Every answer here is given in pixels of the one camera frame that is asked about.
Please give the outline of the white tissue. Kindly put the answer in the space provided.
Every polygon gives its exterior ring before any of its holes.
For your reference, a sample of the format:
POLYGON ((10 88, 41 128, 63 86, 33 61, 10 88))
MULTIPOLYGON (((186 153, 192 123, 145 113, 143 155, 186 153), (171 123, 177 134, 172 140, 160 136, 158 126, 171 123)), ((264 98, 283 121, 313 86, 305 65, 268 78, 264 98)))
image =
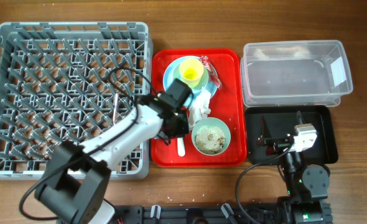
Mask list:
POLYGON ((211 113, 210 99, 211 93, 204 88, 191 104, 188 117, 189 130, 192 130, 198 121, 207 118, 211 113))

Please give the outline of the white plastic spoon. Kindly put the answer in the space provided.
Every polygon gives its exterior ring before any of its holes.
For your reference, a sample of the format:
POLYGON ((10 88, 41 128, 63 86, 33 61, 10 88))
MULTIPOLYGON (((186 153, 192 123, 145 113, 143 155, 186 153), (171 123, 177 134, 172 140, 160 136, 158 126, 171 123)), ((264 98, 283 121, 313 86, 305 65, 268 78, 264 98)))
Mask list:
POLYGON ((183 138, 178 138, 177 139, 177 153, 180 157, 183 157, 186 154, 185 144, 184 144, 184 139, 183 138))

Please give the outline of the rice and peanut shell waste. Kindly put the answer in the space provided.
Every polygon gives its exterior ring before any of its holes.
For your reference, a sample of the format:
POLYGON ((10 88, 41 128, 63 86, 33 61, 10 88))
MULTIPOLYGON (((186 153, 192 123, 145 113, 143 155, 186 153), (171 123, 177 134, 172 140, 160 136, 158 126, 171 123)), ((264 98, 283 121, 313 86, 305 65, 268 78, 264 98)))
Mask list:
POLYGON ((202 126, 195 135, 195 145, 205 154, 218 154, 226 142, 223 131, 215 126, 202 126))

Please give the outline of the mint green bowl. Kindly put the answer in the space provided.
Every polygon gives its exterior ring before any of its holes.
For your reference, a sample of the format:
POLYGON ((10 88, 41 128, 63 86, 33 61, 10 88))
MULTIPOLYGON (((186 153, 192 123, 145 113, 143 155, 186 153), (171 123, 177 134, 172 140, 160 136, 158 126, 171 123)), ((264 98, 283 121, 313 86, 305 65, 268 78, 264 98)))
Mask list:
POLYGON ((193 142, 193 145, 195 146, 195 149, 197 151, 199 151, 200 153, 206 155, 206 156, 217 156, 219 154, 224 153, 227 150, 228 146, 230 145, 230 141, 231 141, 230 129, 228 128, 228 126, 222 120, 220 120, 218 118, 205 118, 205 119, 202 119, 202 120, 198 121, 195 124, 194 128, 192 129, 192 142, 193 142), (195 135, 196 135, 197 131, 202 126, 215 126, 215 127, 220 128, 223 131, 223 133, 225 135, 225 138, 226 138, 226 142, 224 144, 223 149, 218 154, 205 154, 204 152, 197 149, 197 147, 195 145, 195 135))

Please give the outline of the yellow plastic cup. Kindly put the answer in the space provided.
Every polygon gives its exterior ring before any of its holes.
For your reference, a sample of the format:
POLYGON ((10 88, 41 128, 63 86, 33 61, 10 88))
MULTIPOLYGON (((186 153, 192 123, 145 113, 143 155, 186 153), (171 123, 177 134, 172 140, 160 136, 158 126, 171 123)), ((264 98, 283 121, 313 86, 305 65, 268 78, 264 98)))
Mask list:
POLYGON ((204 66, 197 58, 185 59, 179 65, 180 79, 190 88, 196 87, 203 75, 204 66))

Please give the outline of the red snack wrapper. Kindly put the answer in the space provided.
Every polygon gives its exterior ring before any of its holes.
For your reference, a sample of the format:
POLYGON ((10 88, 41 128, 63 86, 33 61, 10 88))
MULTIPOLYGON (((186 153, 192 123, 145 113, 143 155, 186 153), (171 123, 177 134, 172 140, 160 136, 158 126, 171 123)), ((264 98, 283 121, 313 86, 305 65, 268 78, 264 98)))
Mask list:
POLYGON ((217 87, 217 89, 221 89, 221 81, 218 78, 218 74, 211 64, 209 58, 204 55, 200 57, 200 61, 208 71, 209 80, 217 87))

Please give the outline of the white plastic fork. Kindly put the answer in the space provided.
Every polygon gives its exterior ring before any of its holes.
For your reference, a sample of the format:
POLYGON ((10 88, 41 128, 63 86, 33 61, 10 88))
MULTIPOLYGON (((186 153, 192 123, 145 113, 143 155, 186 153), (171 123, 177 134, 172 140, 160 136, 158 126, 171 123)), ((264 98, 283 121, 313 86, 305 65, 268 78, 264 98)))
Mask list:
POLYGON ((118 121, 118 101, 119 101, 119 94, 116 93, 114 95, 113 124, 116 124, 118 121))

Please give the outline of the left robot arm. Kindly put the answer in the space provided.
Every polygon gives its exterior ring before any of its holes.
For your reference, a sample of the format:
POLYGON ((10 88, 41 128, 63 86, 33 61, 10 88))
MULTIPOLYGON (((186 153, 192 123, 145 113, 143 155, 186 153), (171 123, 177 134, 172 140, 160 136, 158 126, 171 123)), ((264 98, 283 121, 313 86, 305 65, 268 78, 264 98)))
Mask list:
POLYGON ((143 96, 134 110, 100 136, 81 144, 62 142, 33 187, 35 198, 64 223, 109 223, 115 208, 104 196, 112 169, 149 139, 188 134, 183 106, 189 96, 143 96))

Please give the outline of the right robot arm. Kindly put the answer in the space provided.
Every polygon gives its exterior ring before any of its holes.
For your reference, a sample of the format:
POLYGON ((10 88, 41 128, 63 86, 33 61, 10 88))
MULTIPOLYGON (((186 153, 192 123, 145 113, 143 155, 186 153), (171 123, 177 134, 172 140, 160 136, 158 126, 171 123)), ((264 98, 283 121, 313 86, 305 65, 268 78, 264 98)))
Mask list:
POLYGON ((308 165, 303 157, 306 150, 313 148, 317 130, 306 123, 301 112, 297 112, 298 124, 292 134, 274 138, 269 132, 266 120, 261 118, 258 146, 266 147, 266 154, 278 160, 290 199, 295 203, 309 203, 328 197, 330 172, 325 165, 308 165))

